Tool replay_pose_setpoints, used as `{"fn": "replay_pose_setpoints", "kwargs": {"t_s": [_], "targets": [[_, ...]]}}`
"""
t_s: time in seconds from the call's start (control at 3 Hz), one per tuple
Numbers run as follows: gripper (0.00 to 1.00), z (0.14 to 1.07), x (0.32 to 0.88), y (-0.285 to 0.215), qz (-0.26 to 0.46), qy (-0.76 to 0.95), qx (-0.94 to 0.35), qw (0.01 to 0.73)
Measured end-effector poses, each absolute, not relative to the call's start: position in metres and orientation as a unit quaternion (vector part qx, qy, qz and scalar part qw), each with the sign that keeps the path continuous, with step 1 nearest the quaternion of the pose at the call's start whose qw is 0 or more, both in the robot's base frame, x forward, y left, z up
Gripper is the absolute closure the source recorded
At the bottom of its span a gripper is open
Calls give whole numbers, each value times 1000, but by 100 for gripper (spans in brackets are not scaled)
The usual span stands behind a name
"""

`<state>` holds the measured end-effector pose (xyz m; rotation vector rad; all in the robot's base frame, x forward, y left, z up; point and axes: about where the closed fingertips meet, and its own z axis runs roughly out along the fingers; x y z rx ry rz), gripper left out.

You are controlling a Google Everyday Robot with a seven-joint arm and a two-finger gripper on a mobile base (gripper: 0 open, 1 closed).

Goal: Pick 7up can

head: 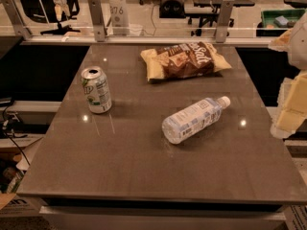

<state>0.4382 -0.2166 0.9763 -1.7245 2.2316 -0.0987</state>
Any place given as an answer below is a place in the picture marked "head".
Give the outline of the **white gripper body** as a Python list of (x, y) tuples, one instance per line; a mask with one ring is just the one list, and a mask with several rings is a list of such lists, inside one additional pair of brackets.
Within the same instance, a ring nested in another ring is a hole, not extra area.
[(288, 60), (294, 67), (307, 70), (307, 12), (300, 17), (292, 29)]

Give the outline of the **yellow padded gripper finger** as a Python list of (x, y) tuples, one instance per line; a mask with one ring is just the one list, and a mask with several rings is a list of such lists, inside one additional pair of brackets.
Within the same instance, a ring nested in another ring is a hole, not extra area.
[(288, 138), (307, 119), (307, 71), (300, 71), (293, 80), (283, 80), (277, 103), (271, 134), (278, 139)]
[(273, 39), (269, 43), (268, 48), (277, 52), (288, 52), (290, 47), (291, 34), (292, 34), (292, 29), (287, 30), (279, 37)]

